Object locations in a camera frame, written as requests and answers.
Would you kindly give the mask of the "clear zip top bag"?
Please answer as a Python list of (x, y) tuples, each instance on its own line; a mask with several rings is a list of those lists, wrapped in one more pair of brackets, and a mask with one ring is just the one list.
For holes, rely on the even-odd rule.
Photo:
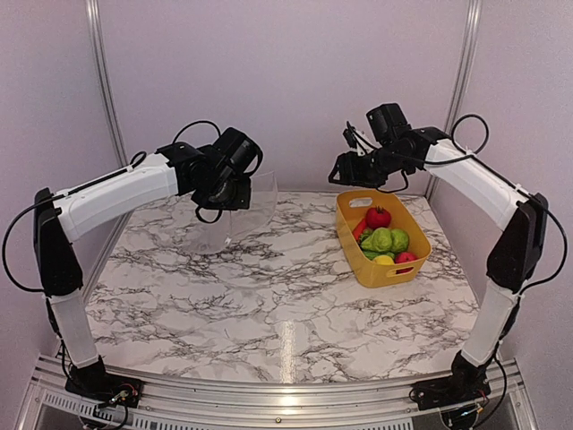
[(186, 250), (192, 254), (217, 254), (269, 223), (278, 200), (275, 172), (252, 177), (250, 209), (225, 211), (218, 222), (197, 222), (185, 235)]

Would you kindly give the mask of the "red toy tomato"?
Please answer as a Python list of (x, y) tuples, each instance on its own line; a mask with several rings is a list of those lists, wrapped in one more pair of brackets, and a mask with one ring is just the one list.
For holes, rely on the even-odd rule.
[(389, 211), (382, 207), (371, 207), (366, 212), (364, 219), (366, 226), (375, 230), (377, 228), (387, 228), (392, 221), (392, 216)]

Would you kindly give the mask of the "light green toy cabbage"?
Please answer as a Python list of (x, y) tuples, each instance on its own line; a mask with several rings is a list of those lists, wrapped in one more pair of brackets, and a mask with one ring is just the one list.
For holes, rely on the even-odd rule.
[(395, 253), (393, 250), (393, 236), (389, 228), (377, 228), (367, 238), (360, 247), (363, 251), (386, 254)]

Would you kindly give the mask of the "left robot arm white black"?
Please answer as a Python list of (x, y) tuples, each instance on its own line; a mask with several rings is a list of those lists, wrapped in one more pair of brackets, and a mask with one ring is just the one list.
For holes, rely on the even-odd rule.
[(115, 378), (92, 337), (73, 243), (111, 219), (171, 196), (190, 194), (199, 210), (246, 210), (262, 151), (247, 139), (200, 148), (176, 142), (140, 157), (83, 185), (58, 193), (44, 189), (35, 197), (34, 251), (48, 314), (69, 354), (69, 381), (95, 399), (112, 392)]

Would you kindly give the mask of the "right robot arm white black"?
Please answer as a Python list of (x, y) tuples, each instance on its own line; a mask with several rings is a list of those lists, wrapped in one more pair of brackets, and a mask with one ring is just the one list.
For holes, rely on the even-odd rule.
[(516, 319), (543, 252), (548, 202), (502, 178), (476, 153), (463, 150), (452, 136), (433, 126), (387, 130), (378, 145), (352, 125), (343, 135), (349, 150), (337, 156), (331, 183), (378, 189), (395, 172), (408, 177), (425, 170), (462, 193), (500, 232), (487, 258), (486, 290), (475, 325), (443, 384), (450, 400), (464, 400), (477, 388)]

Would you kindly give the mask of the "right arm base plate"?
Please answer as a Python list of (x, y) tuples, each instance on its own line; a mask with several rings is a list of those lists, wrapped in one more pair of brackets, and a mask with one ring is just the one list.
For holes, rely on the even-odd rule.
[(441, 377), (414, 383), (409, 398), (420, 410), (428, 410), (484, 399), (491, 392), (487, 379), (474, 385), (456, 386), (451, 377)]

